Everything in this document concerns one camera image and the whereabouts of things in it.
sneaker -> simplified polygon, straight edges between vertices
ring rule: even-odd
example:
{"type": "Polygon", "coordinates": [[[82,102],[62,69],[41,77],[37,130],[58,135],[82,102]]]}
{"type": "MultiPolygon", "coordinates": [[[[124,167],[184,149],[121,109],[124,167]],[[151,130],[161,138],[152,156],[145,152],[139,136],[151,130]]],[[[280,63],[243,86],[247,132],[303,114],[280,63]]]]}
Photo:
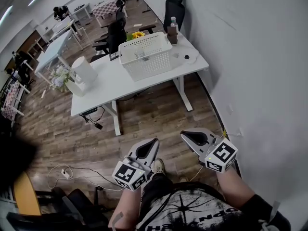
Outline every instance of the sneaker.
{"type": "Polygon", "coordinates": [[[188,178],[187,177],[181,177],[180,182],[188,182],[188,178]]]}
{"type": "Polygon", "coordinates": [[[165,166],[162,159],[155,159],[153,172],[154,174],[163,173],[165,175],[165,166]]]}

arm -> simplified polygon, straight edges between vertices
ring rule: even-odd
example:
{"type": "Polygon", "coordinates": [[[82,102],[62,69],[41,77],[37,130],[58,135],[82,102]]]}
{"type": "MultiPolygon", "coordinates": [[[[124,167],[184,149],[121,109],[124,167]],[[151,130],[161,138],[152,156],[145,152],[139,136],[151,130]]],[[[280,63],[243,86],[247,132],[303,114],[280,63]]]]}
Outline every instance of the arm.
{"type": "Polygon", "coordinates": [[[227,203],[237,209],[255,195],[255,192],[246,185],[233,167],[223,174],[217,173],[217,178],[227,203]]]}
{"type": "Polygon", "coordinates": [[[141,201],[141,188],[132,192],[124,189],[120,201],[109,221],[108,227],[111,228],[112,222],[117,214],[123,213],[121,218],[115,225],[119,230],[132,230],[138,223],[139,209],[141,201]]]}
{"type": "Polygon", "coordinates": [[[224,174],[217,173],[217,178],[228,204],[258,220],[264,220],[276,226],[281,231],[291,230],[289,221],[280,212],[277,212],[270,222],[272,206],[256,195],[233,167],[224,174]]]}

water bottle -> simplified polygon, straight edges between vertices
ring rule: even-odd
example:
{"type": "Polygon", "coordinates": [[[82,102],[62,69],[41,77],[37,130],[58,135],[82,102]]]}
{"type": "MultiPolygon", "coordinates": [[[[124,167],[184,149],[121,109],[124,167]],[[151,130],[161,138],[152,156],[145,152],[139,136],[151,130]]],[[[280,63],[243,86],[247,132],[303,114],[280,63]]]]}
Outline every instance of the water bottle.
{"type": "Polygon", "coordinates": [[[170,26],[175,26],[177,28],[177,33],[179,33],[179,25],[177,23],[176,17],[171,17],[171,25],[170,26]]]}

baseboard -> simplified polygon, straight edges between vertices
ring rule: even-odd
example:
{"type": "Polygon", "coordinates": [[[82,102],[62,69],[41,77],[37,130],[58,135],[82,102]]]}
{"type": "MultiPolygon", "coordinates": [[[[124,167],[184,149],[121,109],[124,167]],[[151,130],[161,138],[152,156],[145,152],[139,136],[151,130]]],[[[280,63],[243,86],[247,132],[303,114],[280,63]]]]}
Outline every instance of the baseboard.
{"type": "MultiPolygon", "coordinates": [[[[198,77],[198,79],[199,79],[199,81],[200,81],[200,83],[201,83],[201,85],[202,85],[202,87],[203,87],[203,90],[205,91],[205,93],[206,93],[206,95],[207,95],[207,97],[208,97],[208,99],[209,99],[209,101],[210,101],[210,103],[211,103],[213,109],[214,109],[215,115],[217,116],[217,119],[218,119],[218,121],[219,121],[219,123],[220,123],[220,126],[221,126],[222,130],[225,130],[225,126],[224,126],[223,123],[222,123],[221,117],[220,117],[220,115],[219,115],[219,113],[218,113],[218,110],[217,110],[216,106],[214,105],[214,102],[213,102],[213,100],[212,100],[212,98],[211,98],[211,95],[209,94],[208,90],[206,89],[206,87],[205,87],[203,81],[201,80],[199,74],[196,73],[196,75],[197,75],[197,77],[198,77]]],[[[237,160],[234,161],[234,165],[235,165],[236,172],[238,173],[238,175],[239,175],[240,177],[242,177],[241,172],[240,172],[239,165],[238,165],[238,163],[237,163],[237,160]]]]}

yellow flower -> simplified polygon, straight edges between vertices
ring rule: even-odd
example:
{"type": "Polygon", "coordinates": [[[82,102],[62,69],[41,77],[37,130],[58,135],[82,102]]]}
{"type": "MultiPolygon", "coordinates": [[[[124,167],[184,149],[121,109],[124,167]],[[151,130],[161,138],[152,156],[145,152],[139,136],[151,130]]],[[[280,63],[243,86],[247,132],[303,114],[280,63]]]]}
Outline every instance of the yellow flower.
{"type": "Polygon", "coordinates": [[[132,35],[133,35],[133,39],[136,39],[136,38],[140,38],[140,37],[144,36],[145,34],[142,33],[142,32],[134,32],[134,33],[132,33],[132,35]]]}

